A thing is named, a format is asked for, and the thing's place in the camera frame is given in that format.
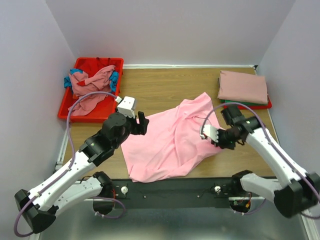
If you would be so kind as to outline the light pink t shirt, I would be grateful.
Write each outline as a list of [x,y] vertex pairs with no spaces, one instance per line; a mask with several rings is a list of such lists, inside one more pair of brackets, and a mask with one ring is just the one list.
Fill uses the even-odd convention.
[[185,99],[175,108],[147,116],[145,135],[130,135],[121,144],[129,178],[133,182],[151,183],[188,175],[203,159],[222,149],[200,137],[207,123],[218,128],[213,103],[207,93],[193,100]]

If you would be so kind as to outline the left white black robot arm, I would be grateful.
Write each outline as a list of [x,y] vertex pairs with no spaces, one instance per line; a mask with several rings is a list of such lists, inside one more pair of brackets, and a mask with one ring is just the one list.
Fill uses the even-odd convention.
[[31,234],[38,234],[69,207],[88,198],[107,199],[112,187],[105,173],[97,172],[81,185],[75,185],[75,182],[112,157],[129,135],[145,135],[148,124],[149,120],[141,111],[132,116],[112,113],[96,134],[87,138],[79,150],[73,150],[68,163],[38,186],[19,190],[14,195],[19,209],[14,222],[15,235],[25,237],[18,232],[20,218],[30,226]]

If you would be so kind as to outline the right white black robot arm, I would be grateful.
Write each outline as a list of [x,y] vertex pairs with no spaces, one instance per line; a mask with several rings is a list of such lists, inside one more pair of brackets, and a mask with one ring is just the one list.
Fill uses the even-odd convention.
[[299,166],[274,140],[260,117],[254,113],[246,118],[239,110],[239,103],[221,104],[221,111],[228,129],[203,123],[202,139],[221,149],[233,150],[236,144],[249,144],[267,163],[276,180],[257,176],[244,170],[231,177],[230,191],[241,196],[252,193],[274,203],[282,216],[291,218],[320,203],[320,176]]

